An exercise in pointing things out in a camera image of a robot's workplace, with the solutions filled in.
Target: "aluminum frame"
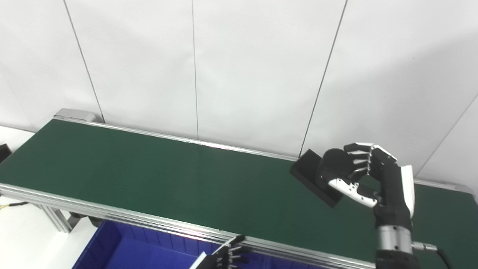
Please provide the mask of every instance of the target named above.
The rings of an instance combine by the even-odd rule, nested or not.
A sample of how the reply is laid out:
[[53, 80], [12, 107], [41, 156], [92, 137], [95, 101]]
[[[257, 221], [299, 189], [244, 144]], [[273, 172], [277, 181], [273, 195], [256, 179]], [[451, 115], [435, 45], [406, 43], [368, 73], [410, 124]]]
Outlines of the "aluminum frame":
[[[31, 190], [0, 183], [2, 195], [51, 208], [76, 212], [92, 217], [113, 220], [150, 228], [191, 239], [223, 244], [238, 234], [196, 224], [139, 213], [122, 208], [68, 198], [61, 195]], [[254, 252], [284, 258], [327, 269], [373, 269], [375, 264], [339, 255], [293, 247], [248, 236], [241, 245], [253, 248]]]

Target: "black cable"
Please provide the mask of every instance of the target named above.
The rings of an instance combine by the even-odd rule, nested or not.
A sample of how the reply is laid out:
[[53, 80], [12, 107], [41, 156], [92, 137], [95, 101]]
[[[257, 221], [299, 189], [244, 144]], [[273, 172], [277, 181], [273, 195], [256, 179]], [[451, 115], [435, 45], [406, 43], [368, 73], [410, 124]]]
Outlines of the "black cable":
[[19, 205], [24, 205], [24, 204], [28, 204], [28, 202], [14, 202], [14, 203], [9, 204], [8, 206], [19, 206]]
[[446, 267], [448, 269], [453, 269], [453, 265], [451, 264], [451, 261], [450, 259], [448, 258], [448, 256], [446, 255], [445, 251], [442, 250], [441, 248], [439, 248], [437, 250], [437, 254], [440, 256], [440, 258], [442, 258], [443, 262], [446, 264]]

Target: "blue plastic bin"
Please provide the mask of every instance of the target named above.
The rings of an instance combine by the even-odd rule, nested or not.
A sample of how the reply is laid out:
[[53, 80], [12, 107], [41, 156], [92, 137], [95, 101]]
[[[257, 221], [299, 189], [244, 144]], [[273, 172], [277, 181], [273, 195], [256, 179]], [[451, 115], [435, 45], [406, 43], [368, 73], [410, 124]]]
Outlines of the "blue plastic bin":
[[[104, 221], [73, 269], [189, 269], [202, 251], [219, 245], [113, 221]], [[243, 269], [320, 269], [257, 253]]]

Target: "black object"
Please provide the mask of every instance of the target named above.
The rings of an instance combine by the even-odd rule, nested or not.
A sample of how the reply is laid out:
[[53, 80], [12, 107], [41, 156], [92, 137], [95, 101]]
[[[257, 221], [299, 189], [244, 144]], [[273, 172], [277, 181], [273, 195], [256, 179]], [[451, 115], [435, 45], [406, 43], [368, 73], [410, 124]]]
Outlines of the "black object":
[[410, 253], [392, 250], [377, 250], [376, 269], [420, 269], [417, 258]]
[[322, 157], [309, 149], [292, 165], [290, 173], [327, 205], [335, 207], [344, 195], [330, 187], [328, 182], [324, 184], [325, 182], [316, 180], [320, 176], [317, 171], [321, 161]]
[[101, 225], [101, 223], [104, 221], [103, 219], [95, 218], [91, 216], [88, 216], [88, 219], [90, 219], [91, 224], [96, 228], [98, 228]]
[[0, 163], [11, 155], [11, 150], [7, 144], [0, 145]]
[[20, 206], [20, 205], [24, 205], [24, 204], [28, 204], [29, 202], [14, 202], [14, 203], [11, 203], [9, 204], [8, 206]]

